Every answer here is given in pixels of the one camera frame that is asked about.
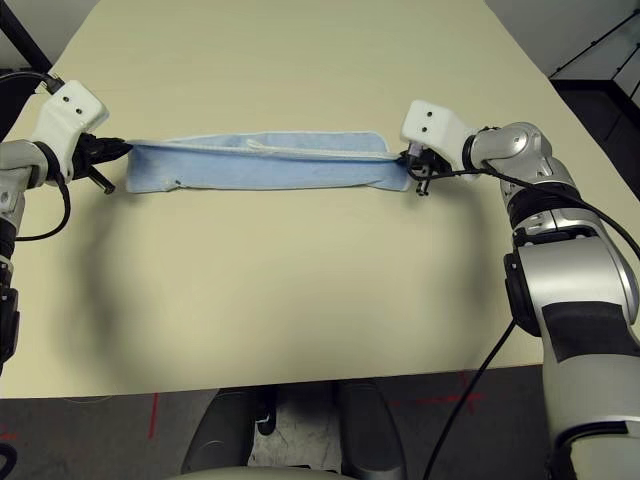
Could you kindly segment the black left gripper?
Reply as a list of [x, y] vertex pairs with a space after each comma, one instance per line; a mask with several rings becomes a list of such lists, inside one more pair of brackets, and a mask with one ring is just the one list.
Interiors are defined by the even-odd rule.
[[81, 134], [74, 150], [74, 179], [88, 178], [104, 194], [113, 193], [115, 186], [97, 170], [96, 165], [115, 161], [127, 155], [131, 149], [132, 145], [121, 138]]

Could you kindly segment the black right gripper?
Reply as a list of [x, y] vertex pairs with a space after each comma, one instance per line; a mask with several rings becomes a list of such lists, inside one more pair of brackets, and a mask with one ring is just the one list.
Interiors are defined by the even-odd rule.
[[400, 164], [406, 168], [407, 174], [416, 182], [416, 194], [427, 196], [428, 188], [434, 175], [448, 172], [448, 162], [432, 149], [409, 147], [400, 154]]

